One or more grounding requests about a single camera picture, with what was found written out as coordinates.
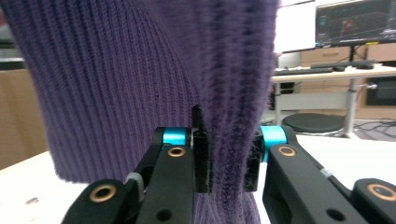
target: bolt hole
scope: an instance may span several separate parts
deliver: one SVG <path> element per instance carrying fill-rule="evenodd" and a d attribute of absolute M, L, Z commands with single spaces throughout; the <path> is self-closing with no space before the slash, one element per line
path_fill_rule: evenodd
<path fill-rule="evenodd" d="M 280 154 L 287 157 L 292 157 L 296 155 L 296 151 L 290 147 L 280 147 L 278 151 Z"/>
<path fill-rule="evenodd" d="M 90 194 L 90 199 L 94 203 L 102 203 L 111 199 L 117 192 L 112 184 L 104 184 L 96 187 Z"/>
<path fill-rule="evenodd" d="M 103 197 L 105 197 L 105 196 L 107 196 L 107 194 L 109 194 L 110 193 L 110 189 L 99 189 L 97 192 L 96 192 L 96 197 L 98 197 L 98 198 L 103 198 Z"/>
<path fill-rule="evenodd" d="M 340 213 L 339 211 L 337 211 L 335 209 L 331 208 L 331 209 L 328 209 L 326 212 L 327 212 L 327 215 L 329 215 L 329 217 L 331 217 L 334 220 L 344 221 L 346 219 L 342 213 Z"/>
<path fill-rule="evenodd" d="M 379 184 L 369 184 L 367 189 L 377 198 L 396 202 L 396 191 Z"/>
<path fill-rule="evenodd" d="M 184 154 L 186 154 L 186 150 L 182 147 L 173 147 L 168 151 L 168 155 L 171 157 L 182 157 Z"/>
<path fill-rule="evenodd" d="M 168 209 L 160 210 L 157 213 L 157 219 L 160 221 L 167 221 L 167 220 L 171 219 L 171 217 L 172 217 L 172 213 Z"/>
<path fill-rule="evenodd" d="M 172 153 L 175 154 L 175 155 L 178 155 L 178 154 L 180 154 L 181 152 L 182 152 L 182 151 L 181 151 L 180 148 L 175 148 L 175 149 L 172 150 Z"/>

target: white cable tie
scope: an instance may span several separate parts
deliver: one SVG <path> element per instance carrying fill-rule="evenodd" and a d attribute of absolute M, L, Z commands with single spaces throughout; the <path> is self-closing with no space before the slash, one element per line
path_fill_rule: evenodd
<path fill-rule="evenodd" d="M 321 172 L 326 178 L 329 178 L 330 176 L 334 175 L 334 173 L 333 173 L 332 170 L 329 170 L 329 169 L 326 169 L 326 168 L 321 169 L 320 172 Z"/>
<path fill-rule="evenodd" d="M 137 183 L 137 190 L 139 191 L 139 192 L 138 192 L 138 193 L 139 193 L 139 202 L 142 202 L 143 199 L 145 199 L 145 192 L 144 192 L 144 190 L 145 190 L 145 184 L 144 184 L 142 175 L 139 174 L 139 173 L 129 173 L 129 174 L 126 176 L 126 181 L 125 181 L 125 183 L 128 182 L 128 180 L 130 180 L 130 179 L 136 181 L 136 183 Z"/>

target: table leg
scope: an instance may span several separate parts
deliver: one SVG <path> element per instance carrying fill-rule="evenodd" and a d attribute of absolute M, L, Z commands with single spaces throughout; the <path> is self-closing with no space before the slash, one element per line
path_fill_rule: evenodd
<path fill-rule="evenodd" d="M 275 84 L 275 125 L 280 125 L 279 96 L 280 96 L 280 83 L 276 83 Z"/>
<path fill-rule="evenodd" d="M 358 93 L 358 80 L 352 78 L 349 80 L 349 89 L 347 94 L 347 114 L 345 120 L 344 132 L 347 137 L 353 138 L 353 120 L 355 118 L 356 110 L 356 96 Z"/>

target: stool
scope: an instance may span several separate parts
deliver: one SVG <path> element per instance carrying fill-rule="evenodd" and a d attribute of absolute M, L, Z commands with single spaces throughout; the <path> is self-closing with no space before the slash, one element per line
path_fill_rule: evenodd
<path fill-rule="evenodd" d="M 344 129 L 344 117 L 323 114 L 295 114 L 285 117 L 282 125 L 307 135 L 340 136 Z"/>

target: purple knit sweater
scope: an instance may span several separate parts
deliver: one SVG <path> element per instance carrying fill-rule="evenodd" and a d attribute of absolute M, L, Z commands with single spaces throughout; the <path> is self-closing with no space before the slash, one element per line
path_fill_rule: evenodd
<path fill-rule="evenodd" d="M 195 223 L 260 223 L 242 190 L 274 69 L 276 0 L 0 0 L 32 74 L 57 174 L 123 180 L 157 126 L 200 104 L 213 192 Z"/>

